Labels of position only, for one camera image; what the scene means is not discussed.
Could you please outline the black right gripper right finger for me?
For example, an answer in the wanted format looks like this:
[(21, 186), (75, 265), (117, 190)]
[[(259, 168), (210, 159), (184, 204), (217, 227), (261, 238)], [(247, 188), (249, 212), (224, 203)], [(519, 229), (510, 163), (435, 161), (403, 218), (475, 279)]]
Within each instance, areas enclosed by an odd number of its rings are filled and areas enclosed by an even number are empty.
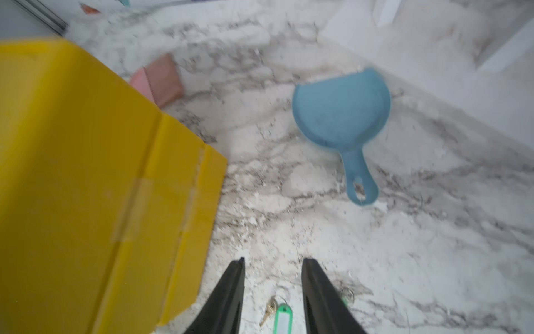
[(308, 334), (366, 334), (317, 260), (312, 258), (303, 260), (301, 278)]

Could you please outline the yellow plastic drawer box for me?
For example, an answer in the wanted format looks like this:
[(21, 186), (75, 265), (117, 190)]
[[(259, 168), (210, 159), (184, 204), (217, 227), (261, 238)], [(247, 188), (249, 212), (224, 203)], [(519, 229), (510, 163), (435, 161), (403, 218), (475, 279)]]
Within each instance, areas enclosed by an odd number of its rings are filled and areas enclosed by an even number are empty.
[(166, 325), (197, 299), (226, 168), (77, 45), (1, 43), (1, 332)]

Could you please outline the key with green tag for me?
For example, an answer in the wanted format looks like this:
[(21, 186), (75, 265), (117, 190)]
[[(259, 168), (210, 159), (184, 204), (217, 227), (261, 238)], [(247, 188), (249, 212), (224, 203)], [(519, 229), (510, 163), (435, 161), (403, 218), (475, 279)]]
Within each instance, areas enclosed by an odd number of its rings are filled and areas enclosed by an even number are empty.
[(272, 322), (271, 333), (292, 334), (293, 310), (284, 298), (273, 295), (268, 300), (259, 327), (269, 322)]
[(342, 298), (342, 301), (348, 308), (354, 304), (355, 294), (350, 288), (341, 287), (339, 289), (339, 296)]

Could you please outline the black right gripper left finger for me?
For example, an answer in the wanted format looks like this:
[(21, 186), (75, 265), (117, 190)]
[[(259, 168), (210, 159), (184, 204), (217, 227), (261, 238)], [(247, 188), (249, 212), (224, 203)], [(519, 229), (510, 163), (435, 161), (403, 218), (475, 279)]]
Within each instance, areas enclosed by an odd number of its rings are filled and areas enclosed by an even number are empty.
[(184, 333), (238, 334), (245, 278), (245, 258), (231, 261), (200, 313)]

